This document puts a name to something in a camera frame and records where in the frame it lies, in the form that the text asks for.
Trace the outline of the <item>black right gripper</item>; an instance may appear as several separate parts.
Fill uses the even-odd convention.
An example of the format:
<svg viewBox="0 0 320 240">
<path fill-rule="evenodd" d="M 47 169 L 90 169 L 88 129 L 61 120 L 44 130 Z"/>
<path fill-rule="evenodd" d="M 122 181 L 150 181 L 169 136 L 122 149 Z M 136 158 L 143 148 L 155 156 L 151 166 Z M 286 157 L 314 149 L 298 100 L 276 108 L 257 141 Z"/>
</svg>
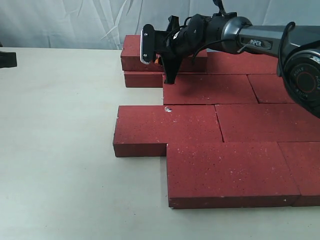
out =
<svg viewBox="0 0 320 240">
<path fill-rule="evenodd" d="M 163 67 L 165 84 L 173 85 L 183 60 L 204 45 L 206 28 L 211 20 L 211 16 L 195 14 L 188 24 L 181 25 L 179 17 L 171 15 L 166 30 L 155 32 L 153 56 L 159 58 L 154 64 Z"/>
</svg>

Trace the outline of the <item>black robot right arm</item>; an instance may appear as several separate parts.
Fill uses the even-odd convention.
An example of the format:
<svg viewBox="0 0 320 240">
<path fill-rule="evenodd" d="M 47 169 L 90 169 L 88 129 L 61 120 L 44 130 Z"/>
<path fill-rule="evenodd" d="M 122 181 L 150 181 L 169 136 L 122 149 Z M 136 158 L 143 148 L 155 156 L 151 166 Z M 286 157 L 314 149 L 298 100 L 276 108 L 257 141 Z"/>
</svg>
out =
<svg viewBox="0 0 320 240">
<path fill-rule="evenodd" d="M 253 25 L 235 13 L 196 14 L 187 25 L 154 31 L 151 46 L 160 55 L 166 82 L 173 84 L 181 62 L 211 49 L 238 55 L 247 52 L 277 59 L 277 75 L 288 95 L 315 116 L 320 114 L 320 28 L 296 25 Z"/>
</svg>

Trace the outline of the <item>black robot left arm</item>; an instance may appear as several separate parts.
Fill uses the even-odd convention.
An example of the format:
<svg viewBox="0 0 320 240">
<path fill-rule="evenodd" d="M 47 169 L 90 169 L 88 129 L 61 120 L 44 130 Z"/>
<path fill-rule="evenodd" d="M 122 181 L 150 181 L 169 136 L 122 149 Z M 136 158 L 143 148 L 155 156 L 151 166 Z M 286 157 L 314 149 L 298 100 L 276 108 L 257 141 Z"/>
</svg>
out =
<svg viewBox="0 0 320 240">
<path fill-rule="evenodd" d="M 0 50 L 0 68 L 15 68 L 18 66 L 17 54 L 15 52 L 8 52 Z"/>
</svg>

